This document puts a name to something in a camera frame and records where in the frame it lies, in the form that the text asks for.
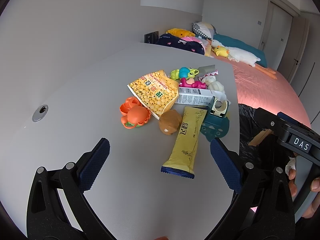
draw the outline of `pink bed sheet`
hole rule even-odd
[[[215,56],[215,58],[233,65],[239,104],[253,108],[261,107],[273,114],[283,112],[311,127],[300,99],[279,72],[276,72],[277,79],[275,80],[245,63],[229,61],[224,57]]]

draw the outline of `yellow snack packet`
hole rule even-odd
[[[194,179],[193,164],[198,135],[207,110],[186,106],[172,154],[161,167],[162,172]]]
[[[128,85],[130,91],[157,119],[170,110],[178,99],[179,83],[159,70],[135,80]]]

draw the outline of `teal tape dispenser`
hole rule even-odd
[[[224,137],[228,133],[229,119],[226,117],[228,108],[229,101],[220,101],[217,97],[212,97],[200,129],[209,142],[214,138]]]

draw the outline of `magenta plastic toy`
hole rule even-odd
[[[193,84],[190,85],[187,83],[186,78],[181,78],[179,87],[205,89],[205,83],[195,81]]]

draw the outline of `yellow duck plush toy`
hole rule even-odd
[[[183,37],[194,37],[196,36],[194,33],[184,30],[184,29],[171,29],[166,31],[166,33],[170,33],[178,38],[183,38]]]
[[[217,56],[222,56],[222,57],[228,57],[229,55],[229,50],[226,49],[225,47],[215,47],[213,49],[213,52],[217,55]]]

